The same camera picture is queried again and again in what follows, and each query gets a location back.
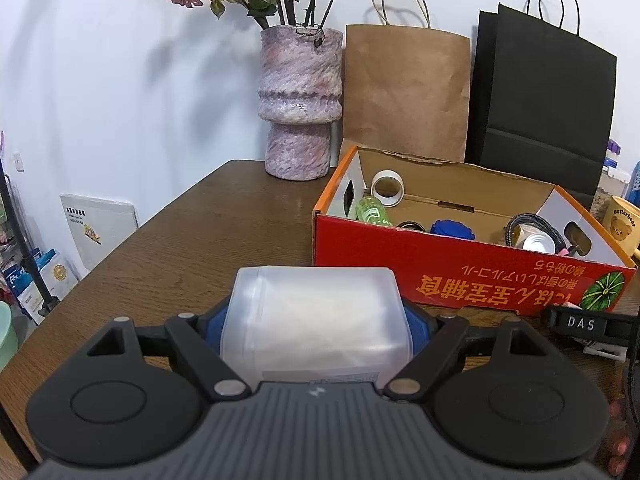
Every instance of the white wall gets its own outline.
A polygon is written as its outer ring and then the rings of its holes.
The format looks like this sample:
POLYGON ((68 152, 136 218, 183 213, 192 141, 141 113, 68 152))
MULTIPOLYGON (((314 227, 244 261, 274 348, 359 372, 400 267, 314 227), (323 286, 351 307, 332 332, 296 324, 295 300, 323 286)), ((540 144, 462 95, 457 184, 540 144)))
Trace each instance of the white wall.
MULTIPOLYGON (((318 0, 322 14, 328 0, 318 0)), ((427 0, 433 25, 473 36, 498 1, 427 0)), ((566 26, 575 13, 567 2, 566 26)), ((579 0, 582 36, 618 56, 612 136, 621 166, 640 158, 640 0, 579 0)), ((389 0, 417 24, 413 0, 389 0)), ((557 19, 559 4, 545 2, 557 19)), ((218 21, 168 0, 0 0, 0 128, 5 165, 47 247, 80 274, 59 194, 125 200, 141 222, 233 158, 262 158, 255 114, 259 29, 239 8, 218 21), (24 173, 11 154, 20 151, 24 173)), ((376 23, 369 0, 336 0, 327 24, 376 23)))

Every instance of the cardboard box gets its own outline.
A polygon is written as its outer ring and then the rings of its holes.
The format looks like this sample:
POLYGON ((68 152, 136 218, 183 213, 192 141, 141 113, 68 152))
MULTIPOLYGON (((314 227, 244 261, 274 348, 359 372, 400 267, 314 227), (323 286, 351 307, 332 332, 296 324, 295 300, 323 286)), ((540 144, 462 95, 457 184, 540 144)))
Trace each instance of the cardboard box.
POLYGON ((571 301, 611 310, 636 272, 615 240, 559 186, 361 146, 344 154, 316 204, 313 224, 316 266, 388 267, 404 297, 437 306, 536 316, 549 303, 571 301), (393 170, 404 181, 404 199, 386 209, 393 224, 412 220, 428 231, 436 220, 452 219, 470 227, 476 240, 356 221, 355 204, 381 170, 393 170), (568 226, 577 226, 591 248, 574 258, 505 246, 507 222, 525 212, 539 214, 565 235, 568 226))

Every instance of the marbled ceramic vase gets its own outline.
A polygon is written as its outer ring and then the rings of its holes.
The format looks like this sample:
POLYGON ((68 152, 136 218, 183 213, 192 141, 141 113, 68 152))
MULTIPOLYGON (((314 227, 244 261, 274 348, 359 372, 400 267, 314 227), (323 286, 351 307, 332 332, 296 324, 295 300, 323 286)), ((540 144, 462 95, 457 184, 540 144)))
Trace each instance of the marbled ceramic vase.
POLYGON ((271 123, 264 165, 286 180, 327 174, 331 123, 342 116, 342 33, 310 32, 290 25, 262 31, 258 115, 271 123))

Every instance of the clear green plastic bottle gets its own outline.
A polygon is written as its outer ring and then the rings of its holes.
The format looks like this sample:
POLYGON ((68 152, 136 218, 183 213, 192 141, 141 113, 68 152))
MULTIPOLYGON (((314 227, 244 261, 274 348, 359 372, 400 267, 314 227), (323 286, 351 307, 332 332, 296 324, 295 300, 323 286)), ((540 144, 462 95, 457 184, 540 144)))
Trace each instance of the clear green plastic bottle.
POLYGON ((366 196, 356 204, 356 218, 367 224, 393 227, 382 202, 373 196, 366 196))

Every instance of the brown paper bag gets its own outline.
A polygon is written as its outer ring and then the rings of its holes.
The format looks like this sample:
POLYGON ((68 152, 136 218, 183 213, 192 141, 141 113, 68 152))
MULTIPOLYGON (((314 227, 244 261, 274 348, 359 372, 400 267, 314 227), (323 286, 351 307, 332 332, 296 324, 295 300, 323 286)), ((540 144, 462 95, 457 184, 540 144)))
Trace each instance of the brown paper bag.
POLYGON ((427 28, 347 25, 344 137, 396 153, 463 162, 470 40, 427 28))

